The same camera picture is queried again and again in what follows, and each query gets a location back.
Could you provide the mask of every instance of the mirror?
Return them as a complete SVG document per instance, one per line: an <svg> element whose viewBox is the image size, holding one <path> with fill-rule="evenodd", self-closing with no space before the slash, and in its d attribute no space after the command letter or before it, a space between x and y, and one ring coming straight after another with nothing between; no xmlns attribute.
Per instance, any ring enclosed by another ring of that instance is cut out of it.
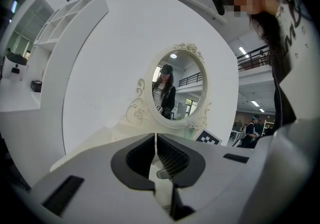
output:
<svg viewBox="0 0 320 224"><path fill-rule="evenodd" d="M195 59L183 50L167 54L152 79L152 96L163 117L178 121L190 116L201 101L202 72Z"/></svg>

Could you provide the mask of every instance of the black box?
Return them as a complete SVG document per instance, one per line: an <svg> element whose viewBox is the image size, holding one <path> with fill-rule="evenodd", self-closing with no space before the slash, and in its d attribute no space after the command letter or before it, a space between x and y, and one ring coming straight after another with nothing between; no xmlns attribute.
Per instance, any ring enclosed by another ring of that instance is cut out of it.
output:
<svg viewBox="0 0 320 224"><path fill-rule="evenodd" d="M33 81L31 81L30 87L34 92L40 93L41 87L42 87L42 82L39 80L33 80Z"/></svg>

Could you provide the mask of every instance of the white curved wall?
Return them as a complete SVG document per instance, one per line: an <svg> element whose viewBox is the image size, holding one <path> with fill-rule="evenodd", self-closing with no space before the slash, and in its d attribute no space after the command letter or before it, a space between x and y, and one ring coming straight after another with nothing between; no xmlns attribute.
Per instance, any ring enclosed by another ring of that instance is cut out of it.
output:
<svg viewBox="0 0 320 224"><path fill-rule="evenodd" d="M96 130L113 127L135 98L154 57L181 42L195 43L209 69L208 130L226 144L238 99L237 59L200 15L177 0L106 0L109 13L84 43L63 106L66 153Z"/></svg>

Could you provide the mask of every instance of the white decorative frame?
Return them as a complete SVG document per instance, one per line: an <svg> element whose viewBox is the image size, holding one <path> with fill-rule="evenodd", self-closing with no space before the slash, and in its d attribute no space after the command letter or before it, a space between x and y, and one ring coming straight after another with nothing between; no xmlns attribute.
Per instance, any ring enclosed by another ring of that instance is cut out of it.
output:
<svg viewBox="0 0 320 224"><path fill-rule="evenodd" d="M155 107L152 94L152 78L156 67L162 61L162 59L165 56L177 51L179 53L187 54L194 59L202 73L203 87L201 101L198 104L196 110L190 116L184 119L172 121L164 118ZM126 112L126 120L134 126L147 126L152 124L152 122L150 122L150 119L154 118L162 126L165 126L166 129L185 129L186 126L188 126L189 128L195 128L196 134L200 132L202 129L205 129L207 127L207 112L210 110L209 106L211 105L211 102L210 79L208 77L208 73L206 71L207 69L204 63L205 60L202 57L201 52L198 51L195 44L181 43L161 51L151 64L146 74L146 79L140 79L138 81L139 87L136 89L138 96L128 108Z"/></svg>

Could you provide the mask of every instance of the black device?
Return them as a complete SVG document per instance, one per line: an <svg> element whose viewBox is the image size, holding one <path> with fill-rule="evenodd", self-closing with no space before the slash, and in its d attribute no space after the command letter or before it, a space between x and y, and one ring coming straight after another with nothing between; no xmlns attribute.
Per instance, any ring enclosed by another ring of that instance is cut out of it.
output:
<svg viewBox="0 0 320 224"><path fill-rule="evenodd" d="M30 87L34 92L40 93L42 88L42 82L39 80L33 80L31 81Z"/></svg>
<svg viewBox="0 0 320 224"><path fill-rule="evenodd" d="M222 0L212 0L214 2L215 8L218 11L219 15L224 15L225 14L225 6Z"/></svg>

